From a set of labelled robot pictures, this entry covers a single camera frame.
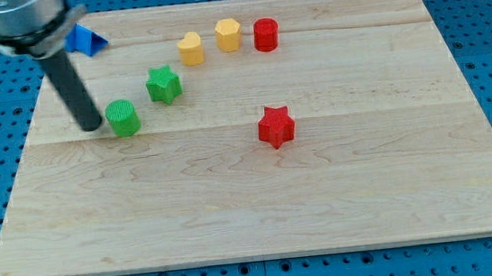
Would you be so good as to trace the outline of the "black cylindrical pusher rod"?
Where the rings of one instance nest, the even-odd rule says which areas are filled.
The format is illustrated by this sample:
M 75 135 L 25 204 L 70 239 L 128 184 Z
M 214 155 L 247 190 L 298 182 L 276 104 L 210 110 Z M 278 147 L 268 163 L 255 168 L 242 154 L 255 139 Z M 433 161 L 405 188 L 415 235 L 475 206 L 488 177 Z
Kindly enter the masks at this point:
M 39 59 L 38 64 L 79 128 L 85 132 L 98 129 L 103 123 L 102 115 L 85 85 L 83 85 L 67 53 L 64 50 L 59 50 L 46 59 Z

